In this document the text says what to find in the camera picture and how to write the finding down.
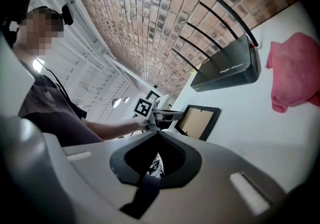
brick ceiling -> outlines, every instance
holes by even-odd
[[[199,5],[211,7],[238,36],[244,31],[214,0],[82,0],[100,34],[119,62],[151,85],[177,97],[192,68],[171,50],[177,49],[197,66],[204,56],[179,38],[187,38],[207,54],[217,47],[186,23],[214,38],[221,46],[234,38],[226,27]],[[224,0],[249,28],[263,23],[296,0]]]

dark hair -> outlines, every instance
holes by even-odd
[[[26,19],[31,14],[45,14],[45,19],[51,21],[52,30],[55,32],[62,32],[64,31],[64,21],[62,16],[53,9],[48,8],[47,6],[40,6],[26,14]]]

headphones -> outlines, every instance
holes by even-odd
[[[74,23],[74,15],[70,11],[69,3],[65,4],[61,10],[62,10],[62,13],[60,14],[60,16],[64,21],[64,25],[68,25],[68,26],[72,25]]]
[[[70,6],[70,4],[66,3],[62,7],[62,9],[61,9],[62,13],[60,14],[60,17],[61,17],[62,21],[64,22],[64,25],[68,25],[68,26],[70,26],[70,25],[72,25],[74,23],[74,15],[71,12],[69,6]],[[48,8],[47,6],[41,6],[41,7],[37,8],[37,9],[39,9],[39,10],[42,10],[42,9],[52,10],[52,9]],[[14,46],[14,43],[17,40],[18,30],[17,31],[10,31],[9,25],[10,25],[10,21],[8,20],[7,21],[7,25],[6,26],[2,26],[1,30],[2,30],[3,36],[5,37],[8,45],[12,49],[13,46]]]

black frame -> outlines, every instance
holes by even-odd
[[[192,108],[192,109],[197,109],[197,110],[204,110],[204,111],[210,111],[210,112],[213,112],[213,115],[212,117],[210,118],[207,126],[205,127],[203,133],[201,134],[199,140],[201,141],[206,141],[211,133],[211,131],[213,130],[213,128],[215,127],[216,125],[216,122],[218,120],[218,117],[220,116],[220,113],[221,113],[221,109],[218,108],[218,107],[210,107],[210,106],[198,106],[198,105],[188,105],[185,110],[184,110],[184,115],[186,115],[187,111]],[[180,123],[181,123],[182,120],[179,120],[174,128],[179,132],[181,133],[182,135],[186,135],[186,136],[189,136],[188,134],[186,134],[180,127]]]
[[[151,90],[148,95],[145,97],[147,100],[149,100],[149,98],[152,96],[152,95],[155,95],[156,98],[153,102],[155,102],[158,98],[160,98],[160,95],[156,94],[153,90]]]

man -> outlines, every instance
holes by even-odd
[[[13,52],[35,82],[19,116],[32,121],[42,132],[56,135],[62,147],[98,143],[143,129],[147,122],[139,118],[113,125],[87,121],[85,111],[73,104],[46,75],[32,68],[33,61],[46,54],[52,39],[63,30],[62,17],[46,6],[29,12],[21,23]]]

